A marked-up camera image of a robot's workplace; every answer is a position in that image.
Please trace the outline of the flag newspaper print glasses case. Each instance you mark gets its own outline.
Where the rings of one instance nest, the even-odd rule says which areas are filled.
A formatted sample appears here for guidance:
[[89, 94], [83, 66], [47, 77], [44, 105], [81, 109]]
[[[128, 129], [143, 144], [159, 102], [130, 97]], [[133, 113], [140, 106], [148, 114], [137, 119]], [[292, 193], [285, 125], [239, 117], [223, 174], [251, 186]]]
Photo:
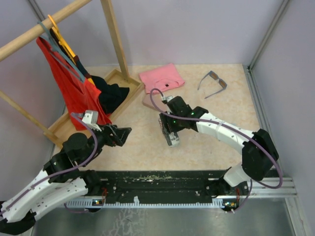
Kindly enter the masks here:
[[180, 143], [178, 134], [176, 132], [171, 132], [171, 129], [166, 122], [159, 120], [159, 123], [160, 123], [162, 134], [164, 138], [166, 139], [167, 144], [170, 147], [178, 146]]

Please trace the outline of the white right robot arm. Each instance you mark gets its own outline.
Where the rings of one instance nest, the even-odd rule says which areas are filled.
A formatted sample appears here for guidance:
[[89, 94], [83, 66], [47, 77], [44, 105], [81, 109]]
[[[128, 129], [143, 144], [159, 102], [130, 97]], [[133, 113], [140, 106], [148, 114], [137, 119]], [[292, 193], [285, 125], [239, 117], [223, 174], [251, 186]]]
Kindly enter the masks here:
[[170, 147], [179, 144], [179, 131], [192, 129], [215, 137], [241, 154], [241, 163], [229, 168], [222, 177], [220, 190], [224, 194], [232, 194], [243, 181], [262, 181], [277, 166], [279, 154], [266, 130], [254, 132], [226, 123], [202, 107], [192, 109], [180, 96], [162, 97], [162, 102], [168, 110], [159, 114], [159, 123]]

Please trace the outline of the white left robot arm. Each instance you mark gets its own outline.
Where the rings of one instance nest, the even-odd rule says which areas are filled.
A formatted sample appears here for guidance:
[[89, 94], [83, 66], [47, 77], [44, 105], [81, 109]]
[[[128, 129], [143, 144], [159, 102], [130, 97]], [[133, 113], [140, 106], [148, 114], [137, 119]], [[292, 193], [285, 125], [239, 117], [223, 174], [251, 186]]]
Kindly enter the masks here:
[[97, 195], [102, 182], [95, 170], [81, 171], [100, 155], [104, 146], [121, 147], [132, 128], [105, 125], [100, 130], [73, 133], [20, 193], [1, 202], [0, 231], [19, 235], [32, 228], [36, 221], [66, 202], [85, 195]]

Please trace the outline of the folded pink shirt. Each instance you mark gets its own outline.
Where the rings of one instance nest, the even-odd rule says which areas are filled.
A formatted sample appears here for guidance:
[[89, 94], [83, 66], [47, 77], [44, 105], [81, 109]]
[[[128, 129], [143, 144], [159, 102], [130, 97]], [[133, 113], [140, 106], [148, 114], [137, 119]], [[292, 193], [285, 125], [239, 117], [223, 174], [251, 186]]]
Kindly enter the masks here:
[[152, 89], [159, 89], [164, 92], [177, 89], [185, 84], [185, 80], [172, 63], [141, 72], [139, 77], [145, 86], [146, 94], [150, 94]]

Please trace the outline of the dark navy garment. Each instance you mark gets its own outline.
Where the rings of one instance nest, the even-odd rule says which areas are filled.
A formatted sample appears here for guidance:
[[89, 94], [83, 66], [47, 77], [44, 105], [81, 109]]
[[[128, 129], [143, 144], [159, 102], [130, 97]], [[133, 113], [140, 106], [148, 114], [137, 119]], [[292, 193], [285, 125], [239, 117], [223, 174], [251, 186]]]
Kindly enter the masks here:
[[99, 76], [90, 75], [80, 62], [78, 56], [72, 56], [59, 43], [59, 39], [53, 29], [50, 29], [50, 35], [57, 43], [61, 51], [77, 66], [78, 70], [89, 80], [93, 81], [94, 85], [100, 90], [99, 102], [106, 114], [113, 113], [126, 99], [130, 89], [119, 87], [118, 84], [107, 84], [107, 82]]

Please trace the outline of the red hanging shirt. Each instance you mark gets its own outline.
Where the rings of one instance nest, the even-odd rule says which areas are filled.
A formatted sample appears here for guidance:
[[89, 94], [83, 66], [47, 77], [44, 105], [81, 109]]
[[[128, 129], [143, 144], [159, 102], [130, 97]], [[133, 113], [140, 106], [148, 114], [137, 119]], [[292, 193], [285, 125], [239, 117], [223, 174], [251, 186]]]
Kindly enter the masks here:
[[54, 52], [51, 45], [42, 37], [36, 39], [36, 43], [46, 57], [54, 79], [62, 93], [68, 113], [84, 113], [86, 110], [98, 112], [97, 123], [99, 125], [111, 124], [108, 115], [103, 111], [99, 95], [100, 90], [89, 81], [82, 83], [71, 72], [63, 67], [58, 60], [67, 64], [67, 62]]

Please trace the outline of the yellow hanger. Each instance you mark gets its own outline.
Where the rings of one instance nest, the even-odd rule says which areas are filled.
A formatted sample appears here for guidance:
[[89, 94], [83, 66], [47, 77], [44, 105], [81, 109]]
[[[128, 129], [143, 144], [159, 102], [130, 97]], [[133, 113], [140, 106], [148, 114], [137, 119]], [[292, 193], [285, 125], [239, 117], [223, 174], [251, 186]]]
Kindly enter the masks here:
[[88, 72], [84, 72], [83, 66], [78, 56], [73, 52], [73, 50], [70, 48], [66, 40], [61, 35], [60, 30], [56, 22], [54, 21], [53, 17], [51, 15], [48, 15], [48, 18], [53, 24], [52, 28], [50, 29], [50, 35], [53, 37], [56, 44], [59, 46], [60, 50], [63, 52], [64, 59], [76, 71], [76, 73], [79, 75], [80, 80], [82, 82], [84, 82], [85, 80], [88, 80], [92, 85], [95, 85], [91, 78], [91, 75], [89, 75]]

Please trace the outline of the grey blue hanger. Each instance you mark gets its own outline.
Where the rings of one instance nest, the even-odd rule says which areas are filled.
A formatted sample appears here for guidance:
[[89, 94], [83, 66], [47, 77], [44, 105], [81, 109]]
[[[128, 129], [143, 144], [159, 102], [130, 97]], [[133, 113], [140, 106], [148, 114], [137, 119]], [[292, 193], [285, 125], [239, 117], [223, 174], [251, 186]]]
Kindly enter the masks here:
[[69, 72], [71, 72], [77, 79], [79, 79], [82, 83], [85, 82], [86, 78], [85, 76], [80, 72], [80, 70], [77, 68], [77, 66], [74, 64], [74, 62], [69, 59], [63, 51], [59, 48], [57, 43], [55, 42], [54, 38], [51, 36], [50, 31], [44, 26], [44, 24], [41, 21], [37, 22], [43, 29], [44, 32], [48, 37], [43, 37], [45, 40], [49, 41], [51, 48], [54, 52], [58, 52], [59, 55], [67, 62], [67, 64], [60, 62], [60, 64], [65, 67]]

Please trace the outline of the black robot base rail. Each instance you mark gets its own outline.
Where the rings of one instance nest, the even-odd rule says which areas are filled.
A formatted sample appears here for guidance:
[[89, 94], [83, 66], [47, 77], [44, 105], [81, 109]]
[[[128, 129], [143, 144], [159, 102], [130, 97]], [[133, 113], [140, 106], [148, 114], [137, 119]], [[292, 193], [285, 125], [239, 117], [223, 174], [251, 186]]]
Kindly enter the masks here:
[[62, 203], [68, 209], [96, 212], [102, 208], [221, 208], [238, 209], [249, 197], [268, 197], [278, 184], [271, 170], [261, 182], [243, 181], [235, 187], [223, 182], [223, 170], [214, 171], [97, 171], [87, 194]]

